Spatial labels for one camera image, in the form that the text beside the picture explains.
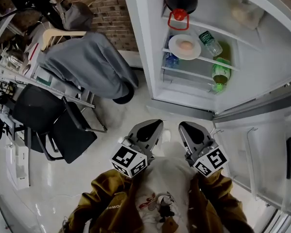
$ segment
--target wooden hanger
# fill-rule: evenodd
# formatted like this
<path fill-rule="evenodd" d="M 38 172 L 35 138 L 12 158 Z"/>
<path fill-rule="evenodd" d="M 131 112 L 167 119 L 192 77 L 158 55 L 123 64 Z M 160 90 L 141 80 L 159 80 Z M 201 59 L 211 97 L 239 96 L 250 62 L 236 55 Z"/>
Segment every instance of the wooden hanger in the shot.
<path fill-rule="evenodd" d="M 44 51 L 48 45 L 49 41 L 52 39 L 52 37 L 61 36 L 59 41 L 62 39 L 63 36 L 84 36 L 86 34 L 86 31 L 64 31 L 59 29 L 47 29 L 43 33 L 43 45 L 41 50 Z"/>

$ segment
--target red bottle handle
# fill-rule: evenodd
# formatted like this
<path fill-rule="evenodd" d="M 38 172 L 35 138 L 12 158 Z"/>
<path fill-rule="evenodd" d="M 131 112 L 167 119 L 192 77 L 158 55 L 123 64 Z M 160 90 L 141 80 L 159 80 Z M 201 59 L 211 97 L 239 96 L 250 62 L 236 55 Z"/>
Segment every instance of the red bottle handle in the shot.
<path fill-rule="evenodd" d="M 186 17 L 187 17 L 187 24 L 186 24 L 186 28 L 185 28 L 185 29 L 177 29 L 177 28 L 171 26 L 171 25 L 170 25 L 171 15 L 173 15 L 173 12 L 170 12 L 170 14 L 169 14 L 169 19 L 168 19 L 168 26 L 169 26 L 170 28 L 175 29 L 175 30 L 179 30 L 179 31 L 184 31 L 184 30 L 188 30 L 188 29 L 189 29 L 189 26 L 190 26 L 190 22 L 189 22 L 190 17 L 189 17 L 189 15 L 186 15 Z"/>

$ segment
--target soda bottle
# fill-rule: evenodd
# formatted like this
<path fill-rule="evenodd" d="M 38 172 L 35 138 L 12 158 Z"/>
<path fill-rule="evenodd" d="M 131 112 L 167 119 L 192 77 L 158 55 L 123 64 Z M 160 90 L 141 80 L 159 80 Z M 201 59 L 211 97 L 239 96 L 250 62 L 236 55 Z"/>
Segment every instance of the soda bottle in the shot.
<path fill-rule="evenodd" d="M 197 0 L 165 0 L 167 7 L 171 10 L 168 20 L 168 26 L 175 30 L 187 30 L 190 26 L 189 14 L 197 8 Z M 176 28 L 171 25 L 171 17 L 177 21 L 183 21 L 187 18 L 187 25 L 185 28 Z"/>
<path fill-rule="evenodd" d="M 222 53 L 213 59 L 215 61 L 231 65 L 231 47 L 226 42 L 219 42 L 222 46 Z M 228 67 L 221 66 L 220 64 L 214 64 L 212 67 L 212 78 L 216 82 L 216 85 L 213 87 L 213 90 L 220 92 L 226 86 L 227 81 L 231 76 L 231 69 Z"/>

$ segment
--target plastic water bottle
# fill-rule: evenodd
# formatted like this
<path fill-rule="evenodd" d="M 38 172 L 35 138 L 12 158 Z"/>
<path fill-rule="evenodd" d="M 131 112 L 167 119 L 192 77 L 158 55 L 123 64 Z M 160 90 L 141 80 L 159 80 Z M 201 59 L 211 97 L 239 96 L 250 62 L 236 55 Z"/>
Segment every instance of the plastic water bottle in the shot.
<path fill-rule="evenodd" d="M 179 68 L 179 58 L 173 55 L 170 52 L 166 53 L 166 67 L 169 68 Z"/>
<path fill-rule="evenodd" d="M 219 42 L 210 34 L 210 32 L 198 30 L 198 38 L 205 45 L 213 57 L 222 53 L 222 47 Z"/>

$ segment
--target refrigerator handle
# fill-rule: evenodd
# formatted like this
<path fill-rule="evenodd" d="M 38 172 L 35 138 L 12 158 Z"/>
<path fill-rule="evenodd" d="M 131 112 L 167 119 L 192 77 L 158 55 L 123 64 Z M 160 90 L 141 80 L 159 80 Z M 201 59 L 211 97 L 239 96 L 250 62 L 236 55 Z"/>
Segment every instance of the refrigerator handle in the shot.
<path fill-rule="evenodd" d="M 286 141 L 287 146 L 287 180 L 291 179 L 291 137 Z"/>

